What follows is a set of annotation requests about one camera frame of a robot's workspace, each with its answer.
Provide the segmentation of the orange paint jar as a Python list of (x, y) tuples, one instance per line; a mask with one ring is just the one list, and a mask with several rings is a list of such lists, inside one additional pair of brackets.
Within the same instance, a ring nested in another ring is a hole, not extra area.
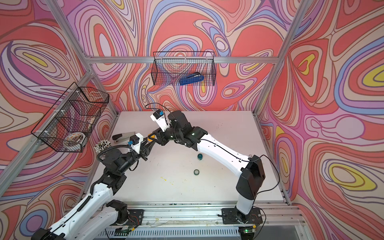
[(156, 141), (156, 138), (154, 137), (154, 135), (148, 135), (148, 142), (153, 142), (153, 141)]

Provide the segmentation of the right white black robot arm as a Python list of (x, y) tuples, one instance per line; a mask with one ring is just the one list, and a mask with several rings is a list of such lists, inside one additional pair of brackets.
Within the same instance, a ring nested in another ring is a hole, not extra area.
[(173, 141), (176, 144), (206, 154), (238, 177), (236, 190), (239, 198), (235, 206), (238, 219), (247, 217), (254, 205), (258, 191), (266, 175), (260, 157), (242, 155), (217, 141), (206, 130), (193, 127), (181, 111), (171, 112), (166, 118), (162, 110), (156, 110), (151, 119), (159, 128), (153, 132), (154, 141), (161, 146)]

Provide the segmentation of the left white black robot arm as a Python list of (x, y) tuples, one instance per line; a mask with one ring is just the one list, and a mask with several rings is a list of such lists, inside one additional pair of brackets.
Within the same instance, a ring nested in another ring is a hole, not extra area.
[(49, 228), (38, 229), (33, 240), (93, 240), (113, 224), (125, 225), (132, 221), (127, 204), (113, 197), (123, 186), (125, 172), (140, 159), (147, 160), (155, 142), (144, 140), (137, 145), (109, 147), (97, 155), (104, 166), (104, 173), (95, 181), (87, 196), (68, 214)]

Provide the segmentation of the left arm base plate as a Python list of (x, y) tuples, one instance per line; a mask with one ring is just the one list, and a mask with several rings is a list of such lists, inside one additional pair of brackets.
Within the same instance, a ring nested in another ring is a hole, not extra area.
[(113, 223), (117, 226), (130, 226), (138, 227), (142, 224), (144, 219), (143, 209), (128, 209), (123, 212), (123, 215), (118, 214), (118, 219)]

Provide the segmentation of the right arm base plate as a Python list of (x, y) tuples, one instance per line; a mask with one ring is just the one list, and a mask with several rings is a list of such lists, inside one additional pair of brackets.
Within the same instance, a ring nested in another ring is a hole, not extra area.
[(259, 226), (263, 223), (261, 209), (253, 207), (250, 212), (245, 215), (236, 208), (223, 208), (218, 217), (222, 218), (223, 224), (252, 224)]

